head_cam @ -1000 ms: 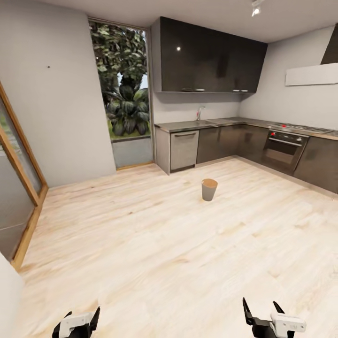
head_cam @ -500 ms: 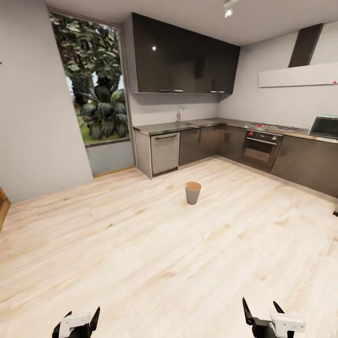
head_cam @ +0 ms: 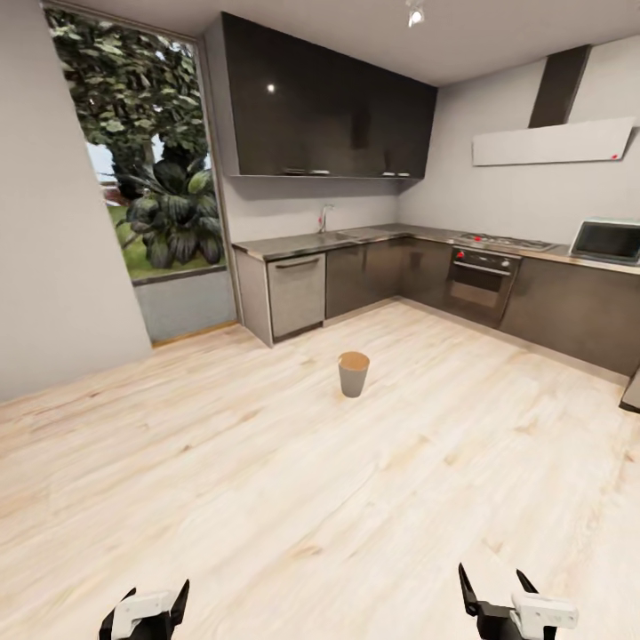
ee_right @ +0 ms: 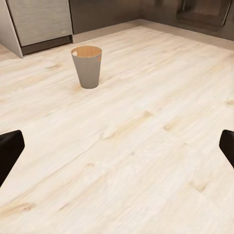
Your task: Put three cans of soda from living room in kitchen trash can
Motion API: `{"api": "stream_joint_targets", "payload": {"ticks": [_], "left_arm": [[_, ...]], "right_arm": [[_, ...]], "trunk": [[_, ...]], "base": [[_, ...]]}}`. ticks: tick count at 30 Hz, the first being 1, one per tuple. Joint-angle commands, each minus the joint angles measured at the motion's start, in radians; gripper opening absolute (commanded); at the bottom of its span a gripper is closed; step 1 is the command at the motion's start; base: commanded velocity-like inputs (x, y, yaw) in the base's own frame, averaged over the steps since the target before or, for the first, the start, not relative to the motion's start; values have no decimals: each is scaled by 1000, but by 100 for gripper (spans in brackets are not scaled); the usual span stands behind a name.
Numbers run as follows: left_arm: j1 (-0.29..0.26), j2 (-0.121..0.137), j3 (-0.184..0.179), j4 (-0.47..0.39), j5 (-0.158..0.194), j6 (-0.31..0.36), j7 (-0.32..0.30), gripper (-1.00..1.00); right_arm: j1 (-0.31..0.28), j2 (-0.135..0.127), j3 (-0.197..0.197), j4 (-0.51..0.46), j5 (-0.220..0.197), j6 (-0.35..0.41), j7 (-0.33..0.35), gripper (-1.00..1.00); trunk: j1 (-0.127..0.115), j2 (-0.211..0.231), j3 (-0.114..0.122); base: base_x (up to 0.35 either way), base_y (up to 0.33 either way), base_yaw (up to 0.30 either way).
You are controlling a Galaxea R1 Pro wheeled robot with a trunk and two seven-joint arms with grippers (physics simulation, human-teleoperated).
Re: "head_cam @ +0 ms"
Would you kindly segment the trash can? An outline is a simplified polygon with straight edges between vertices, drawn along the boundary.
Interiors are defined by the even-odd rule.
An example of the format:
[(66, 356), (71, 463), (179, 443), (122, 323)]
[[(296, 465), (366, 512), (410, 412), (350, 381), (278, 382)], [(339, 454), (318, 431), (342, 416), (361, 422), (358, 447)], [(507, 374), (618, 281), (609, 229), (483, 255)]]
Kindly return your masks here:
[(346, 397), (360, 397), (369, 371), (370, 358), (358, 351), (342, 353), (339, 361), (340, 389)]

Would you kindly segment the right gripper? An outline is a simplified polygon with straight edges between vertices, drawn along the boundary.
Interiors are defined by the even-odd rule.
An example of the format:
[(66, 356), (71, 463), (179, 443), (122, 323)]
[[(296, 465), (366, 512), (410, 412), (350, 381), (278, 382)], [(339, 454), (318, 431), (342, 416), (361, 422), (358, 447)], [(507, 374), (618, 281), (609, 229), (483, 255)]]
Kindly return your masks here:
[[(481, 638), (483, 640), (524, 640), (517, 625), (509, 616), (509, 613), (515, 608), (491, 605), (488, 604), (488, 601), (479, 600), (462, 563), (459, 563), (458, 572), (466, 613), (471, 617), (478, 616), (476, 625)], [(528, 594), (537, 594), (538, 590), (523, 572), (517, 569), (516, 575)], [(557, 627), (544, 626), (543, 640), (555, 640), (556, 632)]]

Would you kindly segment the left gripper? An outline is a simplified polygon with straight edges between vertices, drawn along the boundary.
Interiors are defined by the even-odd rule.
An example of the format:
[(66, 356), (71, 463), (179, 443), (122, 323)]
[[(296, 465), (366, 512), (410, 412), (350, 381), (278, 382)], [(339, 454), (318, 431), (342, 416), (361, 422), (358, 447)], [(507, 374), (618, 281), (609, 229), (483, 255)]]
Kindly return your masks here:
[[(181, 592), (177, 595), (173, 607), (170, 607), (170, 611), (143, 618), (141, 623), (135, 626), (130, 637), (124, 637), (120, 640), (172, 640), (175, 625), (181, 625), (183, 621), (189, 587), (190, 582), (187, 579)], [(136, 588), (131, 589), (124, 596), (124, 599), (133, 595), (136, 595)], [(106, 618), (99, 630), (99, 640), (111, 640), (112, 626), (112, 618)]]

